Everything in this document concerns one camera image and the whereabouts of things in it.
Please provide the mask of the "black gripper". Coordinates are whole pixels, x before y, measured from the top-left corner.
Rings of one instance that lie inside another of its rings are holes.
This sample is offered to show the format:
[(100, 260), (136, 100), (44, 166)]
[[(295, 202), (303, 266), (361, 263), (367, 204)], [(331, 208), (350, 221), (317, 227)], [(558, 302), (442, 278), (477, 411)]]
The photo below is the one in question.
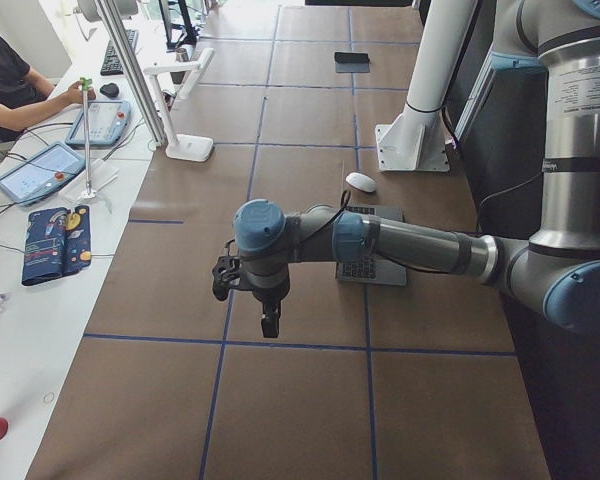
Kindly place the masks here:
[(280, 302), (290, 290), (288, 272), (276, 272), (272, 275), (246, 273), (251, 284), (253, 296), (262, 302), (261, 329), (264, 338), (279, 337)]

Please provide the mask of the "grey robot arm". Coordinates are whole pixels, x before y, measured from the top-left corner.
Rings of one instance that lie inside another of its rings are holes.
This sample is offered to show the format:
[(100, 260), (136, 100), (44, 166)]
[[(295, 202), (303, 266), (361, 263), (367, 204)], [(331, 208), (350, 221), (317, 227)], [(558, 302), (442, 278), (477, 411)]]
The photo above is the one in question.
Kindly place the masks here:
[(263, 334), (274, 338), (290, 264), (378, 254), (475, 276), (568, 331), (600, 331), (600, 1), (499, 2), (492, 64), (548, 73), (541, 225), (528, 240), (471, 237), (324, 205), (284, 214), (257, 199), (235, 214), (238, 252), (214, 267), (216, 298), (251, 292), (262, 305)]

